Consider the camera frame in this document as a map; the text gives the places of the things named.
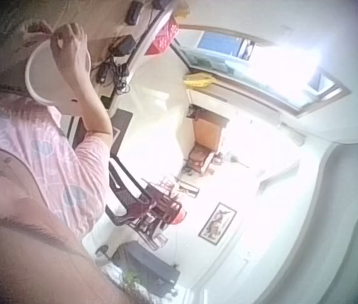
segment white bowl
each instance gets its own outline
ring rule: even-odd
[[[86,69],[90,73],[90,55],[87,53]],[[81,116],[77,97],[58,71],[52,57],[50,41],[44,41],[30,55],[26,70],[27,91],[36,102],[55,106],[65,115]]]

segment pink shirt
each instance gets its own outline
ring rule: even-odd
[[[16,94],[0,94],[0,149],[34,176],[44,203],[79,238],[110,200],[109,148],[87,135],[74,150],[59,128],[60,112]]]

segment person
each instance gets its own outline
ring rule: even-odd
[[[111,284],[80,242],[109,199],[113,142],[85,72],[87,35],[76,23],[53,33],[45,22],[30,22],[16,37],[0,50],[0,68],[51,39],[88,132],[74,150],[57,109],[0,93],[0,303],[143,303]]]

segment black chair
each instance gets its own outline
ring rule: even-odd
[[[118,175],[112,163],[109,163],[109,185],[120,203],[125,207],[126,214],[122,216],[115,215],[111,209],[106,205],[106,214],[116,226],[122,226],[133,220],[142,218],[155,205],[153,198],[141,187],[141,185],[134,179],[130,172],[120,162],[117,155],[111,154],[110,157],[121,168],[124,174],[131,180],[134,186],[140,191],[141,195],[136,198],[126,187],[120,176]]]

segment red object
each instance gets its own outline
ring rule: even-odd
[[[171,225],[177,225],[183,222],[187,215],[187,212],[182,208],[180,209],[178,215],[175,217],[175,219],[172,221]]]
[[[173,38],[178,34],[179,28],[175,19],[171,17],[164,27],[156,35],[154,41],[149,46],[145,55],[155,55],[163,53],[171,44]]]

